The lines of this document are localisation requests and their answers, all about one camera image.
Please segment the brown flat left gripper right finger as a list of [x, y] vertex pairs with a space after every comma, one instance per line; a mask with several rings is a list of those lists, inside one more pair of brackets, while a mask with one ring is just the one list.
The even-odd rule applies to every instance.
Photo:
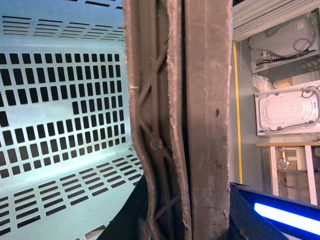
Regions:
[[229, 236], [230, 0], [187, 0], [185, 76], [192, 237]]

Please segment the brown ribbed left gripper left finger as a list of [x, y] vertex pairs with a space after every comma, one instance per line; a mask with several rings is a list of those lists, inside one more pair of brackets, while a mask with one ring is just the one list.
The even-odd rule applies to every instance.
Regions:
[[182, 2], [126, 0], [131, 136], [148, 191], [142, 240], [192, 238], [183, 139]]

